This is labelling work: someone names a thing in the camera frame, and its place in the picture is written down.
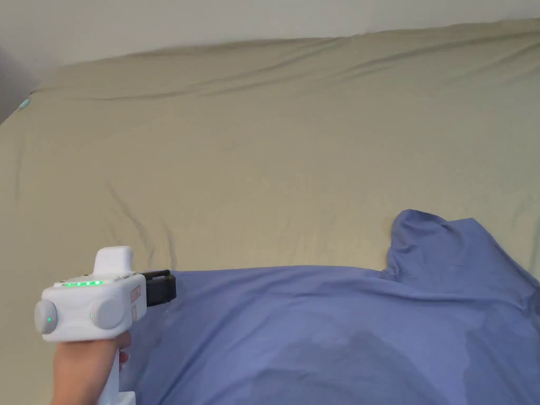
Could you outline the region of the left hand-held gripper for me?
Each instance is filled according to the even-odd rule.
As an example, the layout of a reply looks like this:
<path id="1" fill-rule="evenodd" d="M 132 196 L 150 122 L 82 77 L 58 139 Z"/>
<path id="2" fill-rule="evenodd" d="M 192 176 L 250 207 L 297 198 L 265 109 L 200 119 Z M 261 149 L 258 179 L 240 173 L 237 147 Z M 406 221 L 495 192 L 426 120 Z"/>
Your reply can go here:
<path id="1" fill-rule="evenodd" d="M 170 270 L 137 273 L 128 246 L 105 247 L 89 275 L 48 287 L 34 310 L 36 329 L 46 342 L 110 340 L 129 331 L 147 309 L 177 296 Z M 120 390 L 118 354 L 97 404 L 136 404 L 133 391 Z"/>

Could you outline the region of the person's left hand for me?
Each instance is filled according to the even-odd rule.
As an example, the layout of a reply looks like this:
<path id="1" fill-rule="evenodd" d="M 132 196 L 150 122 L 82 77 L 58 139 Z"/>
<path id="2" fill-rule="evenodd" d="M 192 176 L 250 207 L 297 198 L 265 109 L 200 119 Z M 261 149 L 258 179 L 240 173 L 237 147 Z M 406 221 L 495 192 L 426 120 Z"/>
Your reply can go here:
<path id="1" fill-rule="evenodd" d="M 97 404 L 116 355 L 121 370 L 129 359 L 125 349 L 130 345 L 129 331 L 110 340 L 59 343 L 53 361 L 51 404 Z"/>

